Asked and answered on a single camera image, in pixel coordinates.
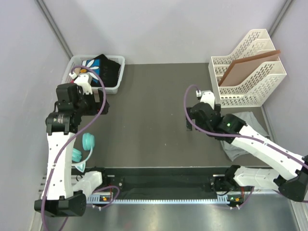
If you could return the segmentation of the black daisy print t-shirt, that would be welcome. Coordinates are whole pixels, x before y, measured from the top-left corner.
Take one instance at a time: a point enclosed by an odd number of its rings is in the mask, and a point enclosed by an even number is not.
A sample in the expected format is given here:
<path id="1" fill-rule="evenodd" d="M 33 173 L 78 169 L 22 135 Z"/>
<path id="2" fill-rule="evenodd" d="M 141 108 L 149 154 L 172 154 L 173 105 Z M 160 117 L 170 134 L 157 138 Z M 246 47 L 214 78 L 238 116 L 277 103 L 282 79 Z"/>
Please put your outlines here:
<path id="1" fill-rule="evenodd" d="M 93 70 L 101 78 L 106 88 L 117 85 L 121 65 L 108 59 L 104 54 L 98 55 L 91 60 L 84 60 L 81 65 Z"/>

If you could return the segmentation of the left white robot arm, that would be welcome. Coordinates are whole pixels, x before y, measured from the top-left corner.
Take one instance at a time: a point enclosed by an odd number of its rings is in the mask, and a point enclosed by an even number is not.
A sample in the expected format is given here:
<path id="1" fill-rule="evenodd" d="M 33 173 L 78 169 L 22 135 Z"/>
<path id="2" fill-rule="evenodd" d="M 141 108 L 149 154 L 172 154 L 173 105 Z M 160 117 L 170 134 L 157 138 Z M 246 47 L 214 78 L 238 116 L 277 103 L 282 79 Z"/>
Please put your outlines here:
<path id="1" fill-rule="evenodd" d="M 104 191 L 109 179 L 99 171 L 87 173 L 72 185 L 72 155 L 76 137 L 92 125 L 79 129 L 83 116 L 108 113 L 109 103 L 104 88 L 98 90 L 99 101 L 93 93 L 76 83 L 60 84 L 56 88 L 57 101 L 45 120 L 48 140 L 48 165 L 41 199 L 34 202 L 34 210 L 48 217 L 80 217 L 85 213 L 87 198 L 94 189 Z"/>

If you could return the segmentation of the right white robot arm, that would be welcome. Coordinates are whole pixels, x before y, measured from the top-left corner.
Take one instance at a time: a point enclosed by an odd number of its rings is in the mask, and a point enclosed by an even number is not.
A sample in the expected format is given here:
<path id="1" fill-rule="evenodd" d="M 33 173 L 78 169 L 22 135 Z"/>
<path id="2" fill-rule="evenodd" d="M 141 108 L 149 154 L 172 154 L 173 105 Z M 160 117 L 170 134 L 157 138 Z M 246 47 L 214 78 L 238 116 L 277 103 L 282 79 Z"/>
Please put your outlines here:
<path id="1" fill-rule="evenodd" d="M 303 202 L 308 192 L 308 158 L 290 152 L 255 131 L 233 114 L 220 114 L 219 105 L 198 103 L 185 108 L 187 127 L 245 150 L 266 163 L 269 169 L 231 166 L 225 186 L 237 190 L 252 186 L 278 191 L 284 197 Z"/>

